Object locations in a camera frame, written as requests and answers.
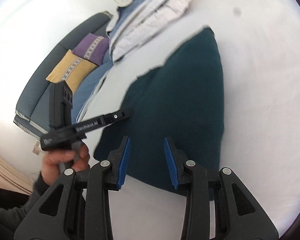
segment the pile of folded clothes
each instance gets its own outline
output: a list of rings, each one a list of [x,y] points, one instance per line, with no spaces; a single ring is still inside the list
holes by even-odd
[[[191,0],[133,0],[119,7],[118,18],[107,27],[110,58],[116,62],[135,48],[151,40],[170,22],[182,17]]]

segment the white wall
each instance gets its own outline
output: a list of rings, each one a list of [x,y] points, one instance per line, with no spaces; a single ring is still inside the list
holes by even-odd
[[[40,169],[35,139],[13,123],[18,98],[52,48],[113,0],[0,0],[0,156],[25,174]]]

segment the purple pillow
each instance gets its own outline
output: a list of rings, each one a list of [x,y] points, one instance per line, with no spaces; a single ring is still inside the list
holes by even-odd
[[[78,57],[84,58],[98,66],[102,65],[103,57],[109,48],[109,39],[89,33],[72,51]]]

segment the human hand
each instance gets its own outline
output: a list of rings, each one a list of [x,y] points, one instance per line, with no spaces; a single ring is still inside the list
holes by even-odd
[[[72,161],[75,157],[76,153],[72,150],[60,149],[46,153],[42,159],[41,167],[43,181],[51,186],[60,175],[58,164]],[[85,143],[82,143],[79,149],[79,158],[71,168],[77,172],[89,169],[89,159],[89,149]]]

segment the finger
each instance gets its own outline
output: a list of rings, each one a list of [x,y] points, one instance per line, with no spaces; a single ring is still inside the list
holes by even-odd
[[[75,158],[75,152],[71,150],[55,150],[43,157],[43,164],[57,165],[72,161]]]
[[[78,171],[89,169],[90,165],[84,159],[79,158],[71,168],[74,169],[76,172],[78,172]]]
[[[79,148],[79,156],[84,159],[86,156],[89,156],[88,146],[83,142]]]

